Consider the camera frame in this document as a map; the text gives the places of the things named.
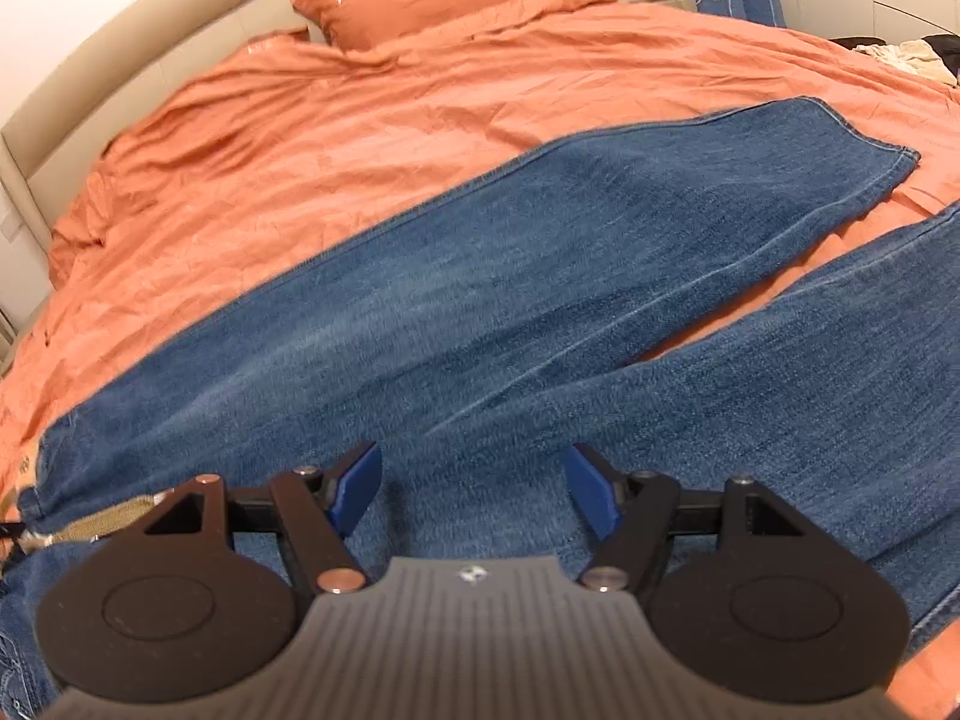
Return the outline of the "blue fabric bag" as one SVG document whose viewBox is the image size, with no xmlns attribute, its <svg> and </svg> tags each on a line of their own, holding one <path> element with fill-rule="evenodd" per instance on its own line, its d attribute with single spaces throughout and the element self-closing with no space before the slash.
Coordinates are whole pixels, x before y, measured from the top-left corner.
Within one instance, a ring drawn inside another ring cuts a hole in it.
<svg viewBox="0 0 960 720">
<path fill-rule="evenodd" d="M 781 0 L 695 0 L 698 13 L 786 28 Z"/>
</svg>

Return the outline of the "blue denim jeans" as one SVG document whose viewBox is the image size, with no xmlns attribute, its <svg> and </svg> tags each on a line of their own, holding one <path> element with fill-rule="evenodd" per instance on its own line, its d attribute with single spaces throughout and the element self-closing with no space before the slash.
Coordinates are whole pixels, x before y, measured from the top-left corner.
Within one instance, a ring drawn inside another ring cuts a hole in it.
<svg viewBox="0 0 960 720">
<path fill-rule="evenodd" d="M 57 419 L 8 718 L 887 717 L 958 617 L 958 213 L 814 98 L 576 133 Z"/>
</svg>

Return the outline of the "pile of clothes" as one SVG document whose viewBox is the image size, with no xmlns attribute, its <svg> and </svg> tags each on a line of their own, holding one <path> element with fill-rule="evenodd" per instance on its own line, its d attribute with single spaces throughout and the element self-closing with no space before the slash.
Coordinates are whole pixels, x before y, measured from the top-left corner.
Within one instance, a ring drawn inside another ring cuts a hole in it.
<svg viewBox="0 0 960 720">
<path fill-rule="evenodd" d="M 885 43 L 880 37 L 835 37 L 833 43 L 859 54 L 874 57 L 882 64 L 911 75 L 923 76 L 942 85 L 958 86 L 960 39 L 957 34 L 933 34 L 900 44 Z"/>
</svg>

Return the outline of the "beige upholstered headboard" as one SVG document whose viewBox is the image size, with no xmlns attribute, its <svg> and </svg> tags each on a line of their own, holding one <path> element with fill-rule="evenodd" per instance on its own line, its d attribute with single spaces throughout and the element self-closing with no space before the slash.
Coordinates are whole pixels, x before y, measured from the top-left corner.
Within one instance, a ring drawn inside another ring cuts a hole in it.
<svg viewBox="0 0 960 720">
<path fill-rule="evenodd" d="M 254 37 L 306 23 L 290 0 L 137 0 L 87 37 L 2 125 L 2 187 L 47 252 L 106 145 Z"/>
</svg>

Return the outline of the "orange duvet cover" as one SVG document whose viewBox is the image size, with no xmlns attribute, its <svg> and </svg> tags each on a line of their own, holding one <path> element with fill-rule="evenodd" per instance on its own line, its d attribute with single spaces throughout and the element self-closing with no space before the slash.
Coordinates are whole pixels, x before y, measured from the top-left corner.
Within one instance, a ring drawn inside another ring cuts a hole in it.
<svg viewBox="0 0 960 720">
<path fill-rule="evenodd" d="M 353 536 L 589 536 L 563 454 L 760 478 L 958 616 L 958 98 L 818 37 L 521 0 L 370 50 L 246 48 L 114 140 L 2 385 L 2 712 L 57 697 L 39 600 L 78 522 L 360 440 Z"/>
</svg>

